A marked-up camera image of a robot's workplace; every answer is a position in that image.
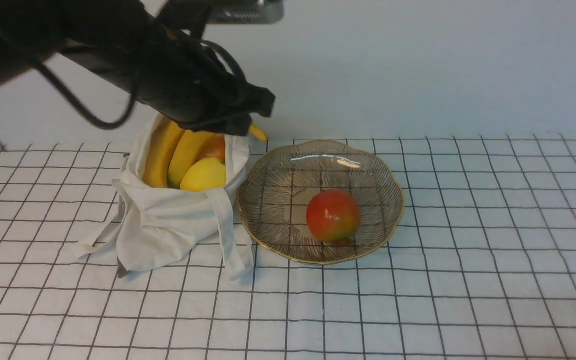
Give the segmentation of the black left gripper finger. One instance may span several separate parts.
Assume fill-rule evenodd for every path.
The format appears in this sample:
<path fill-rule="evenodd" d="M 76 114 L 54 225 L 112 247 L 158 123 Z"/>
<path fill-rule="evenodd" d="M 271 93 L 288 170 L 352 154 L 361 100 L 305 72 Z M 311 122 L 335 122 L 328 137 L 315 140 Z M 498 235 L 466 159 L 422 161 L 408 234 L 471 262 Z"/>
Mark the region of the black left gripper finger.
<path fill-rule="evenodd" d="M 268 88 L 249 86 L 242 107 L 247 113 L 270 118 L 274 112 L 276 100 L 277 97 Z"/>

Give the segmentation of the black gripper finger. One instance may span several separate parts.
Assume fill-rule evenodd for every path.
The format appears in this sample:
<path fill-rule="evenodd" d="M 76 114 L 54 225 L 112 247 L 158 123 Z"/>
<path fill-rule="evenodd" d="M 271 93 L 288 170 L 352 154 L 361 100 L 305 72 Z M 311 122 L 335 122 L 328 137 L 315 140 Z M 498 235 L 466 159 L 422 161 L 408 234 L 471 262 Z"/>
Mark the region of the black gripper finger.
<path fill-rule="evenodd" d="M 253 119 L 249 114 L 231 114 L 228 116 L 207 118 L 188 123 L 188 130 L 208 132 L 236 137 L 247 137 Z"/>

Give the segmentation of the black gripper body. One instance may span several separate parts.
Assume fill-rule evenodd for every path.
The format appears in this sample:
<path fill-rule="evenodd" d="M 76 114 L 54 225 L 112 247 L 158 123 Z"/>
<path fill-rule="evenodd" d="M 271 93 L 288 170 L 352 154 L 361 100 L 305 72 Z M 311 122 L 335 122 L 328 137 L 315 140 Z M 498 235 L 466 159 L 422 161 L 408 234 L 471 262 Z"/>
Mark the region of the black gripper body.
<path fill-rule="evenodd" d="M 247 114 L 249 84 L 222 46 L 188 35 L 151 34 L 138 61 L 138 101 L 188 130 L 188 123 Z"/>

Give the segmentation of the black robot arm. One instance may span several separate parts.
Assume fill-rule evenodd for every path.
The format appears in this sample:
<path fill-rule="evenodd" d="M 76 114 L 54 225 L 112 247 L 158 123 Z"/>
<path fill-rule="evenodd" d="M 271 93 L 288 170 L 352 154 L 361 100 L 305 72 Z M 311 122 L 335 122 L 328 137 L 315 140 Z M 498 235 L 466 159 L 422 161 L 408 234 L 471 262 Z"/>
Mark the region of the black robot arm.
<path fill-rule="evenodd" d="M 282 0 L 167 0 L 156 15 L 141 0 L 0 0 L 0 86 L 34 69 L 101 130 L 122 127 L 141 103 L 185 130 L 244 137 L 252 114 L 272 116 L 276 97 L 204 32 L 284 14 Z M 122 116 L 94 116 L 47 68 L 55 54 L 128 93 Z"/>

